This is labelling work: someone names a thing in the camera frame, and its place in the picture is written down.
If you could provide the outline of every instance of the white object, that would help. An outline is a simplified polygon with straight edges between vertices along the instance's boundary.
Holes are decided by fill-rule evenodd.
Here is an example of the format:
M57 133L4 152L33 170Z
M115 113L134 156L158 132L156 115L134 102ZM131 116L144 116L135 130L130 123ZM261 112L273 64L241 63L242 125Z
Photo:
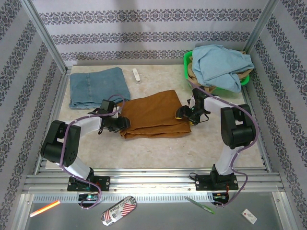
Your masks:
M254 224L257 218L246 208L242 212L242 215L252 224Z
M205 110L211 112L211 113L214 113L216 115L218 115L219 117L221 117L221 108L224 108L224 107L232 107L224 102L221 102L221 101L218 101L212 97L207 97L205 100L204 100L204 107L205 107Z
M140 78L140 76L139 76L138 71L137 71L136 69L132 69L132 72L133 72L133 74L134 74L134 77L135 77L136 83L137 83L137 84L140 84L140 82L141 82L141 78Z
M193 108L195 106L195 98L193 96L190 97L190 103L189 103L189 108Z
M113 112L117 111L119 109L119 106L117 106L116 108L113 109ZM111 116L112 118L118 118L118 113L115 113L113 116Z
M75 161L69 166L65 167L67 171L69 171L71 174L81 177L82 179L87 179L88 175L90 174L90 167L85 165L79 157L75 159Z
M235 153L243 148L244 146L236 147L234 149L230 149L229 146L224 144L222 154L220 159L215 164L215 168L220 175L229 175L233 173L230 168L230 163L235 155Z
M204 109L207 110L208 112L218 115L219 117L221 117L221 108L224 107L232 107L232 106L224 102L218 101L212 97L207 97L206 99L204 99ZM243 148L243 146L237 147L235 149L230 149L229 146L224 145L223 152L218 162L215 164L215 168L220 175L229 175L233 172L230 167L230 164L235 153L241 148Z
M100 117L90 117L90 118L86 118L81 121L78 121L73 125L81 127L81 133L80 133L80 138L81 138L87 133L99 130L101 126L101 118Z

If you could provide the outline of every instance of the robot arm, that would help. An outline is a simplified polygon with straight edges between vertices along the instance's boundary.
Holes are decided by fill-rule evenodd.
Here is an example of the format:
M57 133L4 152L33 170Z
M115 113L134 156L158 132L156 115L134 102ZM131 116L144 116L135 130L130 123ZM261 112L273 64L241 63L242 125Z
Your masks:
M186 117L192 125L197 125L203 114L212 113L221 118L221 136L224 147L220 159L213 165L210 176L200 178L205 184L203 190L226 190L228 184L230 190L238 189L237 185L233 185L236 182L236 176L231 169L231 163L237 151L255 139L256 129L253 122L238 108L209 97L197 88L193 89L193 97L188 102L190 107L185 105L178 109L177 119ZM251 114L247 104L239 105L239 107Z
M95 109L93 112L90 112L90 114L110 114L114 109L114 102L103 100L100 108ZM57 165L60 163L63 147L63 143L60 142L59 139L64 138L68 124L69 123L59 120L53 121L41 148L41 156ZM76 177L93 182L94 184L102 184L102 177L94 176L93 169L85 165L80 158L77 157L79 140L85 134L92 131L99 130L98 134L100 134L103 129L108 129L110 132L118 132L129 127L130 121L126 117L114 118L113 116L95 116L77 121L70 127L68 132L63 167ZM90 184L77 181L74 177L70 177L68 190L95 192L96 188Z

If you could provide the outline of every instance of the label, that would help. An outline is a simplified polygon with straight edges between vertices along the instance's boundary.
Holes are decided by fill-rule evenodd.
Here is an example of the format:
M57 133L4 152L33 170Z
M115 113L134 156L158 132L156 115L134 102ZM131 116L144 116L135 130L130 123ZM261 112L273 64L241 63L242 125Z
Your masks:
M136 199L132 196L128 196L117 204L106 210L101 215L101 220L104 225L110 226L114 224L119 219L128 215L132 212L137 206Z

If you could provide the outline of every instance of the orange marker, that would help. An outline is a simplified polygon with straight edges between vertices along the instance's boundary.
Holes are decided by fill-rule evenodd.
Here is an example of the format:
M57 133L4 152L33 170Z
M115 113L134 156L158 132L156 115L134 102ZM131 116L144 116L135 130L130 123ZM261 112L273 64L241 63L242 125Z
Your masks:
M32 212L32 213L30 214L30 217L36 216L36 215L38 215L38 214L41 214L42 212L45 212L45 211L47 211L48 209L51 209L51 208L53 208L54 206L59 205L60 203L61 203L61 202L60 202L59 200L57 200L57 201L51 203L50 205L47 205L47 206L45 206L45 207L42 207L41 209L39 209L39 210L37 210L37 211L35 211L35 212Z

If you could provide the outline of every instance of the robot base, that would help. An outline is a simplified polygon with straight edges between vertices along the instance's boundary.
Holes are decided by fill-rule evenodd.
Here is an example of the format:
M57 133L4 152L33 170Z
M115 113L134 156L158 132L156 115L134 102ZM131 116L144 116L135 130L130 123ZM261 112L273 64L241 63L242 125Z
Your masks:
M101 191L109 191L110 177L109 176L94 176L92 182L97 184ZM67 191L69 192L98 192L95 186L89 185L76 180L74 177L70 177L67 185Z
M238 183L234 173L229 175L219 175L215 165L210 175L195 175L196 191L223 191L238 190Z

